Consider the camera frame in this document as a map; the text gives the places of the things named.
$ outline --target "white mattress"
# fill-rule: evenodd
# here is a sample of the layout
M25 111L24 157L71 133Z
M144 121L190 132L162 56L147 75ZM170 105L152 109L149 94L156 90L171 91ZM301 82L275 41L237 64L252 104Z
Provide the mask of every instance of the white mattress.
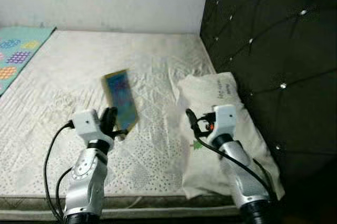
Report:
M44 198L50 141L77 110L107 106L100 78L128 68L140 121L108 154L106 196L183 195L174 92L188 74L214 73L197 35L55 31L0 98L0 197ZM49 159L51 194L85 148L74 130ZM65 195L67 179L61 186Z

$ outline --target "white pillow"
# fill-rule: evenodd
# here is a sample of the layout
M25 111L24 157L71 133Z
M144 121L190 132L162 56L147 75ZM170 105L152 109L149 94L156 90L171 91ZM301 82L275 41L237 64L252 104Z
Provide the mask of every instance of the white pillow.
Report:
M255 158L270 173L274 190L281 198L284 190L280 182L280 173L258 129L241 103L236 91L236 82L231 73L187 76L178 83L177 105L180 109L192 109L197 118L212 112L214 105L233 104L236 107L236 132L234 139L242 143L245 151ZM220 170L216 153L196 142L193 131L184 114L180 121L180 133L183 138L185 169L183 189L187 198L216 192L230 195L227 176Z

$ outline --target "bed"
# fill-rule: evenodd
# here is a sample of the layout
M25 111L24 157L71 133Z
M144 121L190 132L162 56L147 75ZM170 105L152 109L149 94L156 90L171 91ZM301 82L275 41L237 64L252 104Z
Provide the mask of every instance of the bed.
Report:
M108 154L102 218L235 215L229 196L186 200L174 106L176 83L214 73L197 35L55 31L0 98L0 219L52 220L42 165L57 129L73 112L107 101L105 74L128 68L140 121ZM84 143L74 131L58 137L49 159L51 195ZM67 179L61 184L65 196Z

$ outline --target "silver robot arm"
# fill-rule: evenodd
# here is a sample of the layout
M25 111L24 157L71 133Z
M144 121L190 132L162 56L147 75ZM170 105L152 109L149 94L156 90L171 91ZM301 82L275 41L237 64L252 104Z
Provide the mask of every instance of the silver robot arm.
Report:
M217 106L214 107L214 112L216 121L212 133L207 137L208 144L239 161L265 180L264 174L243 149L241 143L233 140L236 126L235 107ZM267 190L246 170L221 156L220 166L222 172L229 178L232 197L239 209L249 202L269 200Z
M107 175L107 153L113 149L113 138L125 131L113 132L116 108L108 108L101 120L95 110L75 114L76 133L85 141L84 149L71 170L66 195L66 224L98 223L102 213L104 180Z
M205 147L219 155L221 171L228 177L232 197L236 207L247 224L280 223L275 211L275 196L268 186L267 172L262 172L246 153L239 141L233 140L236 126L236 112L233 105L216 106L214 112L197 119L194 113L186 110L195 138ZM209 123L209 131L202 132L198 121ZM207 143L200 140L207 137Z

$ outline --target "black cable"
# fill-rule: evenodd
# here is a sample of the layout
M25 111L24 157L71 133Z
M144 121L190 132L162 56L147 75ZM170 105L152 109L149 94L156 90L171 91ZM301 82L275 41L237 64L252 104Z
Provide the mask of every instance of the black cable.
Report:
M268 175L268 172L266 171L266 169L262 166L262 164L260 164L256 159L253 158L253 161L256 163L256 165L261 169L261 171L263 172L263 175L265 176L268 186L270 188L270 190L272 191L272 201L277 202L277 195L276 193L273 191L273 184L272 184L272 180Z
M56 132L56 134L53 137L52 142L51 142L51 144L49 146L49 149L48 149L48 152L47 152L46 158L44 160L44 164L43 164L43 182L44 182L44 190L45 190L45 193L46 193L47 202L48 202L48 205L49 205L49 207L50 207L53 215L61 223L62 223L62 218L60 217L60 215L57 213L55 207L53 206L53 203L52 203L52 200L51 200L51 197L50 197L50 194L49 194L48 181L47 181L47 164L48 164L48 159L49 159L49 156L51 154L51 150L52 150L52 147L53 147L54 142L56 140L56 137L60 134L60 132L63 129L68 128L68 127L74 128L74 124L72 123L72 121L69 121L67 124L65 124L64 126L62 126Z
M55 193L56 193L56 206L58 209L58 213L60 215L60 217L63 219L63 210L61 207L61 202L60 202L60 196L59 196L59 190L60 190L60 184L62 179L65 177L65 175L67 175L72 169L69 168L68 170L66 170L58 179L57 184L56 184L56 189L55 189Z

